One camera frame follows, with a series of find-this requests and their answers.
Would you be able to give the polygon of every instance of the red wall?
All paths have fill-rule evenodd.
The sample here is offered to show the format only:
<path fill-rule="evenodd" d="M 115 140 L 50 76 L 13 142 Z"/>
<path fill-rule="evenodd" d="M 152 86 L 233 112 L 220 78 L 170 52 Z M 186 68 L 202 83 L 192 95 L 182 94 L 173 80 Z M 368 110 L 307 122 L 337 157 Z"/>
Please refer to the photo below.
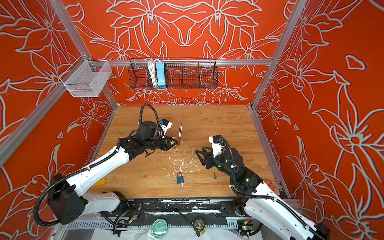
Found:
<path fill-rule="evenodd" d="M 45 0 L 0 3 L 0 144 L 41 101 L 61 84 L 80 56 L 51 5 Z M 90 161 L 112 108 L 100 98 L 68 92 L 44 116 L 0 170 L 0 239 L 48 239 L 32 208 L 57 173 Z M 49 209 L 45 221 L 54 219 Z"/>
<path fill-rule="evenodd" d="M 293 197 L 332 239 L 384 235 L 381 1 L 309 1 L 257 107 Z"/>
<path fill-rule="evenodd" d="M 129 60 L 271 58 L 295 1 L 63 2 L 94 59 Z M 108 86 L 120 104 L 248 104 L 266 66 L 219 68 L 215 91 L 133 90 L 127 68 L 113 71 Z"/>

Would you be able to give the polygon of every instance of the coiled white cable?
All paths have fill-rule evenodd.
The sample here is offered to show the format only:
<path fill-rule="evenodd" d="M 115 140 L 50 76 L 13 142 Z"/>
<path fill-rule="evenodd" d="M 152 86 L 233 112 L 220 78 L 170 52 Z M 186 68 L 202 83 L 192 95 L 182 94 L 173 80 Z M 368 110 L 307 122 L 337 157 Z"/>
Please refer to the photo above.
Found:
<path fill-rule="evenodd" d="M 149 74 L 151 76 L 153 86 L 158 85 L 156 75 L 155 75 L 155 61 L 154 60 L 148 60 L 148 71 L 149 71 Z"/>

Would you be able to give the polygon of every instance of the robotic arm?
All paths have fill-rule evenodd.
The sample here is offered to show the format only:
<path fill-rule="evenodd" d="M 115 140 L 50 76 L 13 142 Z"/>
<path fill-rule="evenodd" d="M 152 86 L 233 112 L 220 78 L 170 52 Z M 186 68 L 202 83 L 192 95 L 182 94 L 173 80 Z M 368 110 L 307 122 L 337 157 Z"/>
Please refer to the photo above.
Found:
<path fill-rule="evenodd" d="M 209 142 L 212 148 L 196 150 L 196 155 L 206 169 L 216 167 L 230 176 L 229 187 L 237 195 L 234 201 L 244 207 L 246 214 L 266 225 L 282 239 L 329 239 L 326 225 L 315 224 L 282 201 L 263 179 L 244 166 L 243 157 L 235 148 L 230 148 L 223 137 L 209 137 Z"/>
<path fill-rule="evenodd" d="M 142 122 L 145 106 L 150 107 L 155 113 L 156 123 Z M 52 226 L 58 223 L 68 224 L 88 213 L 100 212 L 107 219 L 103 214 L 104 211 L 119 214 L 126 211 L 127 199 L 119 191 L 108 194 L 89 194 L 86 191 L 112 170 L 136 156 L 145 153 L 147 157 L 156 149 L 168 151 L 177 145 L 177 140 L 166 136 L 171 126 L 172 123 L 166 119 L 159 121 L 155 109 L 149 104 L 144 104 L 140 110 L 138 130 L 132 131 L 126 138 L 119 138 L 118 144 L 109 152 L 82 169 L 65 177 L 58 174 L 51 179 L 50 186 L 40 195 L 33 209 L 35 222 L 42 226 Z M 55 221 L 45 222 L 39 217 L 39 207 L 45 196 L 47 204 L 57 217 Z"/>

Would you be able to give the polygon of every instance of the scratched table surface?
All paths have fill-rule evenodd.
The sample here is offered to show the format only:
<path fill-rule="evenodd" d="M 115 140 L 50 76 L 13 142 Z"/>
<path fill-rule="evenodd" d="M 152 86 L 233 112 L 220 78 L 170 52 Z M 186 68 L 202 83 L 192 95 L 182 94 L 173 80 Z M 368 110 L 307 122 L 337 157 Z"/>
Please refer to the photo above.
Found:
<path fill-rule="evenodd" d="M 182 143 L 176 150 L 172 148 L 164 152 L 157 149 L 147 158 L 144 154 L 137 156 L 105 176 L 106 184 L 93 186 L 88 192 L 118 190 L 128 198 L 234 196 L 228 187 L 229 176 L 215 167 L 207 170 L 195 155 L 195 150 L 212 147 L 208 137 L 214 135 L 223 136 L 231 147 L 239 151 L 245 166 L 275 185 L 247 106 L 154 107 L 159 119 L 172 123 L 167 136 L 177 136 L 182 122 Z M 117 109 L 98 157 L 115 146 L 119 137 L 127 137 L 131 131 L 138 129 L 139 113 L 140 106 Z M 148 107 L 143 113 L 143 121 L 146 120 L 156 121 Z M 183 184 L 176 182 L 178 172 L 183 173 Z"/>

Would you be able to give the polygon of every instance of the padlock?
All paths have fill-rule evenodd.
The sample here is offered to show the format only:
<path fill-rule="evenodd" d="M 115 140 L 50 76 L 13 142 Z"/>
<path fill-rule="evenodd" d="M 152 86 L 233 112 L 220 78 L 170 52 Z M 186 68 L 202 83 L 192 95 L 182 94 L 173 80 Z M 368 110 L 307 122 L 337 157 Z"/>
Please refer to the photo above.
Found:
<path fill-rule="evenodd" d="M 177 184 L 183 183 L 183 182 L 184 182 L 183 174 L 181 172 L 178 172 L 177 173 Z"/>

